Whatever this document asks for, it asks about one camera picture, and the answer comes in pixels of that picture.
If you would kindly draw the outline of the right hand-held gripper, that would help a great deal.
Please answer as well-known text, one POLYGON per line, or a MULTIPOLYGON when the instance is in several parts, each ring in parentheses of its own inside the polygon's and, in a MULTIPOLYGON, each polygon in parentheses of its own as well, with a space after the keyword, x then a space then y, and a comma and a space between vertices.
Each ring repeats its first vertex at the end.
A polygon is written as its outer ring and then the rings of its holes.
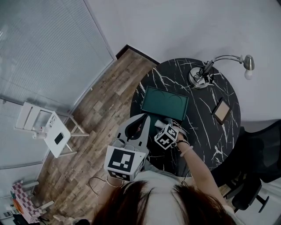
POLYGON ((166 124, 162 130, 155 135, 154 141, 164 150, 167 150, 177 141, 178 134, 181 133, 183 136, 187 136, 187 133, 180 127, 173 127, 173 119, 164 118, 164 124, 166 124))

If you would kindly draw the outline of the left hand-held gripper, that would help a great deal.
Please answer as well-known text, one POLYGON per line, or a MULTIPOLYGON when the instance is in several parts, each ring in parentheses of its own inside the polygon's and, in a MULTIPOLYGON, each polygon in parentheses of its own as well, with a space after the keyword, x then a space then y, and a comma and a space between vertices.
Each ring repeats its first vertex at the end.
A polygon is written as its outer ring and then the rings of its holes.
POLYGON ((117 138, 107 147, 104 169, 110 177, 133 181, 141 171, 148 156, 148 138, 151 119, 138 114, 123 122, 117 138))

